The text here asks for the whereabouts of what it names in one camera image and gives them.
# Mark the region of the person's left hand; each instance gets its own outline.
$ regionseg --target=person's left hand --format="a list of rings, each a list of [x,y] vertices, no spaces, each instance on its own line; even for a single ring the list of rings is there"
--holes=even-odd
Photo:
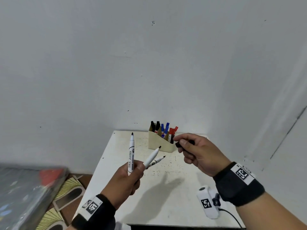
[[[134,160],[133,172],[128,176],[128,163],[119,167],[106,187],[103,194],[117,210],[129,195],[133,195],[140,187],[140,178],[143,177],[145,166],[142,161]]]

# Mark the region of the white device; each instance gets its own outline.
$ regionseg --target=white device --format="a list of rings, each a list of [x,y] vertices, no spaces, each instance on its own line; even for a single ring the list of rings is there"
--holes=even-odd
[[[204,185],[197,191],[197,198],[208,218],[217,219],[219,217],[221,202],[217,189]]]

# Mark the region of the hand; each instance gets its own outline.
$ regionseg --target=hand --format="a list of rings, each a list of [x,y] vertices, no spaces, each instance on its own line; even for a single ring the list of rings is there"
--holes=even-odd
[[[195,141],[195,145],[187,141],[190,139]],[[231,163],[218,147],[205,137],[185,133],[175,136],[174,141],[179,141],[183,147],[178,148],[178,152],[183,152],[185,163],[195,165],[210,177],[215,176]]]
[[[142,161],[134,160],[133,172],[128,176],[128,163],[119,167],[106,187],[103,194],[117,210],[129,195],[133,195],[140,187],[140,178],[143,177],[145,166]]]

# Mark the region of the blue marker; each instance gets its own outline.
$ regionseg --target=blue marker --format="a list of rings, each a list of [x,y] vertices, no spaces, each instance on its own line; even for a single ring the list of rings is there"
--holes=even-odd
[[[161,124],[161,137],[162,137],[163,134],[164,134],[164,124],[162,123]]]
[[[168,124],[169,124],[169,123],[166,124],[165,130],[164,130],[164,133],[165,133],[165,134],[161,135],[161,137],[162,137],[163,139],[165,139],[165,137],[166,137],[166,135],[167,135],[167,130],[169,129]]]

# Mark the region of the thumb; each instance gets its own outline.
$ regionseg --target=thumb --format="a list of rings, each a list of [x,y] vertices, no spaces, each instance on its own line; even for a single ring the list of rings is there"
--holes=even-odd
[[[140,163],[137,165],[137,167],[134,168],[132,173],[128,176],[128,179],[133,182],[133,184],[140,179],[143,176],[145,170],[145,166],[143,163]]]
[[[180,142],[180,145],[184,148],[185,151],[193,154],[195,157],[202,157],[203,156],[204,151],[200,147],[189,143],[185,139],[181,139],[179,142]]]

